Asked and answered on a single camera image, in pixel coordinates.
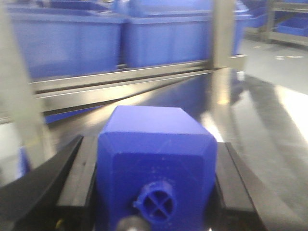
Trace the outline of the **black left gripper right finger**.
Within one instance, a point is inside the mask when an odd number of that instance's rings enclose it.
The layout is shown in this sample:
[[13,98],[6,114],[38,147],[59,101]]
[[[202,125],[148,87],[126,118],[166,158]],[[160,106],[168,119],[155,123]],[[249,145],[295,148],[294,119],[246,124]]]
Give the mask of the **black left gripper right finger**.
[[212,230],[264,230],[227,144],[223,142],[218,143],[216,182],[212,194]]

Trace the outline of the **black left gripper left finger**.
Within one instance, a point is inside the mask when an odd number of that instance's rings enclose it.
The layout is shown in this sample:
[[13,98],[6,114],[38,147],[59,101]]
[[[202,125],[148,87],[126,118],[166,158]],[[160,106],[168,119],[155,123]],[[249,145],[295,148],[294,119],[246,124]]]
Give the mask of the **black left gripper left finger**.
[[95,212],[94,136],[77,136],[43,166],[23,178],[26,211],[16,231],[91,231]]

